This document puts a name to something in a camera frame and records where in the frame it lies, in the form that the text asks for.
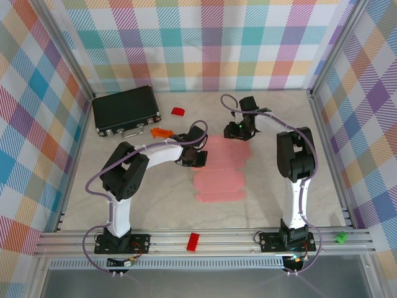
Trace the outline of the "pink paper box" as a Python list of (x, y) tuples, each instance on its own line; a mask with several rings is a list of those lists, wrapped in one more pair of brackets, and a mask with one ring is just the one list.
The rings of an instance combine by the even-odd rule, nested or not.
[(252, 155), (248, 141), (211, 135), (205, 145), (207, 161), (202, 168), (192, 168), (196, 200), (203, 203), (241, 201), (246, 197), (242, 169)]

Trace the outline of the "orange plastic toy piece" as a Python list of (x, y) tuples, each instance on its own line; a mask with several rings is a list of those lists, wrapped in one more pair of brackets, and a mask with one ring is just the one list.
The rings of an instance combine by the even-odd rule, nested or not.
[(150, 132), (154, 138), (157, 138), (157, 137), (169, 138), (174, 135), (174, 132), (172, 130), (161, 129), (159, 127), (155, 127), (153, 129), (151, 129)]

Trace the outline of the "long red rectangular brick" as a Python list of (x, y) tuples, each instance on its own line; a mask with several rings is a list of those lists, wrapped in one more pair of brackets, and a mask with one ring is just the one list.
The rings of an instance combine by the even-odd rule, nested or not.
[(189, 241), (186, 246), (186, 250), (189, 252), (195, 252), (197, 249), (197, 245), (199, 242), (200, 235), (197, 233), (191, 233), (189, 237)]

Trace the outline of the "black round controller board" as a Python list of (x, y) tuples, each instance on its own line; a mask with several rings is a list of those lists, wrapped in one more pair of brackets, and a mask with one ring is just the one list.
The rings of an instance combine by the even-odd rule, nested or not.
[(283, 270), (287, 273), (296, 273), (303, 269), (305, 260), (303, 257), (292, 255), (283, 256)]

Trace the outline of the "aluminium side rail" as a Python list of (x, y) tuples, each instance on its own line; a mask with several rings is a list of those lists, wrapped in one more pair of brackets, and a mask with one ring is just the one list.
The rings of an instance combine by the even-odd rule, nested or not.
[(68, 201), (71, 195), (71, 191), (73, 188), (73, 183), (74, 183), (74, 179), (78, 170), (78, 165), (79, 165), (79, 161), (81, 158), (81, 153), (83, 151), (83, 147), (84, 147), (84, 141), (87, 135), (87, 131), (89, 130), (89, 125), (90, 125), (90, 121), (91, 121), (91, 116), (92, 116), (92, 102), (89, 103), (88, 107), (87, 107), (87, 114), (86, 117), (84, 119), (83, 122), (83, 128), (81, 130), (81, 134), (79, 136), (78, 139), (78, 143), (77, 143), (77, 148), (76, 148), (76, 154), (75, 157), (73, 159), (73, 162), (71, 164), (71, 172), (68, 176), (68, 183), (66, 185), (66, 189), (64, 194), (61, 197), (60, 203), (58, 204), (56, 213), (55, 213), (55, 219), (54, 222), (51, 226), (50, 232), (57, 232), (60, 229), (60, 225), (63, 223), (63, 217), (65, 216), (66, 213), (66, 209), (68, 206)]
[(312, 95), (310, 90), (306, 91), (306, 95), (308, 97), (308, 101), (314, 116), (314, 121), (316, 122), (316, 126), (319, 132), (319, 137), (323, 146), (324, 154), (328, 162), (328, 167), (331, 173), (332, 181), (336, 188), (336, 193), (339, 199), (339, 203), (341, 205), (341, 209), (343, 212), (347, 213), (345, 217), (346, 223), (348, 227), (358, 228), (358, 223), (354, 215), (354, 211), (350, 204), (347, 190), (344, 185), (342, 175), (339, 172), (337, 160), (334, 154), (334, 150), (332, 147), (332, 143), (328, 138), (328, 133), (326, 131), (325, 122), (321, 116), (319, 106), (316, 102), (315, 96)]

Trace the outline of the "long aluminium base rail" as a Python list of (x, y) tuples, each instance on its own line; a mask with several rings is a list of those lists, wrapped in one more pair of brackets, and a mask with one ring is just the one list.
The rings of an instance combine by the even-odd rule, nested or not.
[[(375, 244), (367, 229), (351, 227), (321, 227), (321, 234), (311, 230), (316, 246), (322, 238), (321, 255), (363, 255), (376, 252)], [(341, 231), (348, 234), (340, 245), (335, 237)], [(133, 234), (149, 234), (148, 256), (248, 256), (259, 255), (260, 246), (253, 240), (255, 228), (205, 228), (196, 230), (160, 229), (133, 230)], [(200, 235), (195, 252), (186, 250), (191, 233)], [(34, 257), (83, 256), (83, 230), (65, 230), (43, 233), (35, 249)]]

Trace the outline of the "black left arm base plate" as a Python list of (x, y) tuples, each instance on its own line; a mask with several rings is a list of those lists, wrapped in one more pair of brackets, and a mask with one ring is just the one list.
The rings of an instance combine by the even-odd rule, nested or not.
[(100, 233), (95, 237), (94, 253), (96, 255), (140, 255), (149, 252), (149, 234), (126, 234), (117, 238), (112, 234)]

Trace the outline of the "aluminium corner post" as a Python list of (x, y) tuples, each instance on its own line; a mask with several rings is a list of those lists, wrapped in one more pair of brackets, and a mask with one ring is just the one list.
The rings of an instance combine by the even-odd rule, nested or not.
[(308, 88), (310, 98), (315, 99), (318, 91), (323, 87), (328, 79), (332, 68), (336, 64), (337, 59), (345, 49), (355, 28), (357, 27), (362, 14), (370, 4), (371, 0), (354, 0), (353, 4), (348, 4), (349, 11), (345, 11), (341, 17), (343, 25), (338, 25), (337, 30), (331, 37), (332, 44), (329, 44), (325, 51), (325, 56), (321, 59), (318, 69), (314, 74), (312, 83)]
[(32, 5), (33, 9), (37, 13), (38, 17), (42, 21), (44, 27), (48, 31), (50, 37), (53, 40), (53, 43), (57, 47), (61, 56), (65, 59), (66, 64), (68, 65), (70, 71), (76, 78), (76, 81), (79, 83), (84, 95), (91, 101), (94, 99), (94, 92), (89, 85), (80, 65), (75, 59), (71, 48), (69, 47), (64, 35), (62, 34), (58, 24), (53, 18), (49, 8), (45, 4), (44, 0), (29, 0), (29, 3)]

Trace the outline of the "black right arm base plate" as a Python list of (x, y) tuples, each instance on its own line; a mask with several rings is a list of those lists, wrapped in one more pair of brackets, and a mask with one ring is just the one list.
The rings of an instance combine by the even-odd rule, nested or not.
[(289, 253), (289, 252), (315, 252), (316, 243), (311, 232), (307, 237), (292, 240), (290, 242), (282, 238), (278, 233), (259, 234), (259, 245), (262, 253)]

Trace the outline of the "small wired connector board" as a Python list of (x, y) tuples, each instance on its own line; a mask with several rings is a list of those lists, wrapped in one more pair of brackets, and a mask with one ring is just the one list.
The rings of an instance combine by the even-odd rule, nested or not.
[(121, 268), (129, 268), (136, 265), (137, 257), (131, 257), (124, 260), (117, 260), (113, 258), (107, 258), (106, 266), (107, 267), (121, 267)]

